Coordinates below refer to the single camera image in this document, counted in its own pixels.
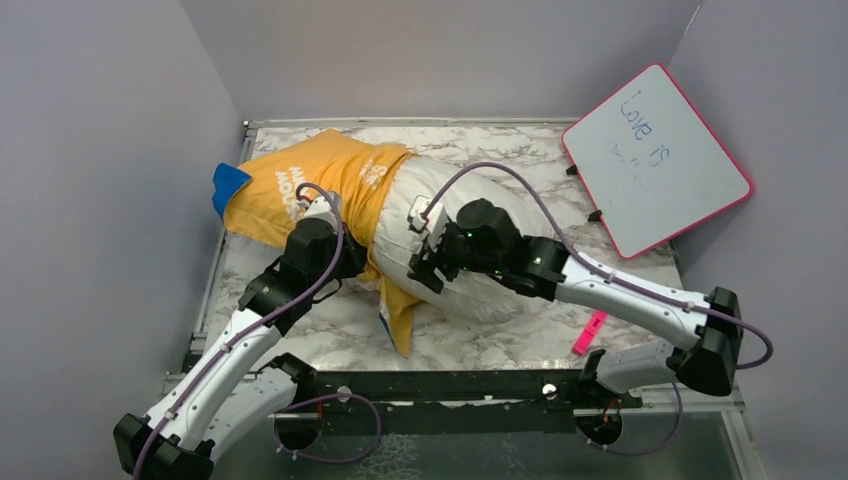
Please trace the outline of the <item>pink framed whiteboard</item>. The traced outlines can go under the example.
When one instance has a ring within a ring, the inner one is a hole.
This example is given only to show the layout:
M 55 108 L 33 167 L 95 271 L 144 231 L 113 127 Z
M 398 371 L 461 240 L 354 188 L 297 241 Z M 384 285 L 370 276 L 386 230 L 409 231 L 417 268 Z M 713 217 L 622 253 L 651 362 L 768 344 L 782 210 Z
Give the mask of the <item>pink framed whiteboard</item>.
M 562 134 L 618 255 L 630 259 L 748 200 L 749 175 L 654 63 Z

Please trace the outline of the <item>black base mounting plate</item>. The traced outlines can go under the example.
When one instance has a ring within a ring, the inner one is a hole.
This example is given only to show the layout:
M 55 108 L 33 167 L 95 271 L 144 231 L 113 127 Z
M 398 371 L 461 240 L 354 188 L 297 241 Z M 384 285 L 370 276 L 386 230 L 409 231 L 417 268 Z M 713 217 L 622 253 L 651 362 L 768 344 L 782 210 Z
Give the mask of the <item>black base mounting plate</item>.
M 261 419 L 290 449 L 319 437 L 488 433 L 586 433 L 617 440 L 620 414 L 641 406 L 614 394 L 581 370 L 317 371 L 292 354 L 261 366 L 213 417 L 211 432 L 252 428 L 247 394 L 266 409 Z

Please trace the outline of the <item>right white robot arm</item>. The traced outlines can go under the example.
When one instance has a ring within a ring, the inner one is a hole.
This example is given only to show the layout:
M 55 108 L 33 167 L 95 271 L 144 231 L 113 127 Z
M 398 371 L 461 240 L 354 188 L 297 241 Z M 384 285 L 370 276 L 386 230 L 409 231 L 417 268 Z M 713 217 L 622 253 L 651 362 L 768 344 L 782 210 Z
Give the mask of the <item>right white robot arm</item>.
M 419 196 L 407 222 L 422 240 L 408 275 L 436 294 L 460 273 L 474 272 L 521 296 L 588 307 L 657 336 L 591 354 L 576 383 L 585 404 L 600 407 L 615 395 L 665 383 L 714 397 L 731 394 L 743 336 L 726 319 L 738 310 L 733 292 L 674 290 L 620 272 L 560 240 L 521 234 L 504 209 L 485 199 L 450 217 L 441 203 Z

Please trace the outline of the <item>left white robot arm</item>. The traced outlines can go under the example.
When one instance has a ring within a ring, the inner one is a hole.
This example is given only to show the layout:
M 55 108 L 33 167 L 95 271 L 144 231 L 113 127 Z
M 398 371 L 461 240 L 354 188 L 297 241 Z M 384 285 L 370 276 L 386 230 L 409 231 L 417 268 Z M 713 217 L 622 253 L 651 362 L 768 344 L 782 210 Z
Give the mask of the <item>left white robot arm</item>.
M 325 285 L 359 275 L 365 260 L 345 224 L 298 221 L 282 255 L 247 284 L 224 331 L 180 383 L 145 414 L 118 421 L 122 469 L 135 479 L 208 479 L 220 457 L 275 409 L 309 406 L 314 370 L 292 354 L 273 358 L 252 384 L 243 379 Z

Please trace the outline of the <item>yellow Mickey Mouse pillowcase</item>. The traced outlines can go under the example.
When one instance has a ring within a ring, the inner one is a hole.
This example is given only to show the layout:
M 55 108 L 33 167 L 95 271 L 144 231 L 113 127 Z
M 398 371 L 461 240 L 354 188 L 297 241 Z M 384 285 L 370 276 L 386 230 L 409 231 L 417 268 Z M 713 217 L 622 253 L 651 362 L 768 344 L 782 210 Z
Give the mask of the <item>yellow Mickey Mouse pillowcase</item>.
M 219 164 L 212 204 L 228 231 L 282 249 L 305 202 L 337 194 L 343 221 L 367 250 L 358 278 L 379 291 L 383 327 L 395 350 L 408 356 L 419 300 L 379 265 L 376 232 L 393 182 L 414 156 L 397 144 L 368 144 L 328 129 L 239 166 Z

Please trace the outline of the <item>white pillow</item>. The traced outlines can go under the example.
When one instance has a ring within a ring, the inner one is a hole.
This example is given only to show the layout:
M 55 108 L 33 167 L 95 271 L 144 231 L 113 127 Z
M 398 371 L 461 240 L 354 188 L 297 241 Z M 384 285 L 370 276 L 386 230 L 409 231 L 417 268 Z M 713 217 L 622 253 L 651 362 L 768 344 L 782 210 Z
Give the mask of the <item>white pillow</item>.
M 554 229 L 539 206 L 476 171 L 411 157 L 394 174 L 369 254 L 383 280 L 389 326 L 411 326 L 421 302 L 446 314 L 504 323 L 537 313 L 552 288 Z

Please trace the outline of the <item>pink marker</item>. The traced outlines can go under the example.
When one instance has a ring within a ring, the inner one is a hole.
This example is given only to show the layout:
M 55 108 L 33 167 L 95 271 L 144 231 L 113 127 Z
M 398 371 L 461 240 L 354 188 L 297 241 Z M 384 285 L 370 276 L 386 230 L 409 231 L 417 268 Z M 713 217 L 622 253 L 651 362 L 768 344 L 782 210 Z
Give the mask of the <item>pink marker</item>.
M 571 351 L 578 356 L 585 355 L 589 351 L 595 337 L 603 327 L 606 319 L 606 312 L 595 311 L 578 338 L 574 341 Z

